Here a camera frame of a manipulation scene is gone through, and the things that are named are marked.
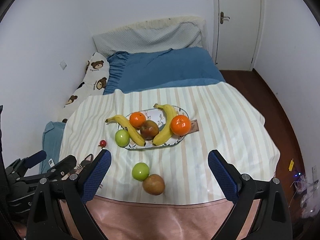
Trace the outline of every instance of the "small red tomato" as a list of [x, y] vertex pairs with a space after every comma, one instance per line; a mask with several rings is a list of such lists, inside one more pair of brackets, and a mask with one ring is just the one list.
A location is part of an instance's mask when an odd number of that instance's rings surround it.
[[100, 146], [101, 148], [106, 147], [107, 142], [105, 140], [101, 140], [98, 146]]

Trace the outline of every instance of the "door handle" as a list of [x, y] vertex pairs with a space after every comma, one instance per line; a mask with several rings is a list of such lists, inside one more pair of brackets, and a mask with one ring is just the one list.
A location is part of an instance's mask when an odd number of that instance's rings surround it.
[[220, 23], [223, 24], [223, 21], [229, 21], [230, 17], [225, 16], [223, 12], [220, 13]]

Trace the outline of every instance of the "green apple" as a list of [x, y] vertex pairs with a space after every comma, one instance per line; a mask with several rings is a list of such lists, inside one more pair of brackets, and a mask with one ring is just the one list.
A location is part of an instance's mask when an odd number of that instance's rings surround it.
[[132, 177], [144, 181], [149, 176], [150, 169], [145, 163], [137, 163], [132, 169]]
[[117, 145], [119, 145], [120, 147], [125, 147], [129, 143], [130, 135], [127, 130], [122, 129], [116, 132], [115, 140]]

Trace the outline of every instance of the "yellow object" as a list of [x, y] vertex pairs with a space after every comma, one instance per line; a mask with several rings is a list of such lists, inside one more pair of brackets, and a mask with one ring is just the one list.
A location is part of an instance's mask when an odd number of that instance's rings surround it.
[[294, 165], [294, 162], [293, 162], [293, 159], [292, 159], [292, 160], [290, 161], [289, 171], [292, 171], [293, 165]]
[[173, 135], [173, 132], [171, 131], [171, 128], [170, 128], [170, 124], [171, 124], [172, 119], [177, 115], [177, 112], [170, 105], [155, 104], [153, 107], [162, 109], [165, 112], [165, 115], [167, 118], [167, 121], [165, 123], [164, 128], [152, 140], [152, 143], [155, 146], [159, 146], [159, 145], [164, 144]]
[[139, 146], [145, 146], [146, 141], [144, 138], [137, 132], [137, 130], [130, 124], [129, 120], [126, 119], [123, 115], [117, 114], [113, 117], [106, 119], [106, 122], [116, 121], [124, 129], [126, 129], [131, 137], [131, 139]]

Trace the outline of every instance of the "door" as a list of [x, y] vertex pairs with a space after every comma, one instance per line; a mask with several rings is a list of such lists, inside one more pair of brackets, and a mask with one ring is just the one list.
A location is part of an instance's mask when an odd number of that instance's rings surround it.
[[250, 70], [260, 23], [261, 0], [219, 0], [216, 65]]

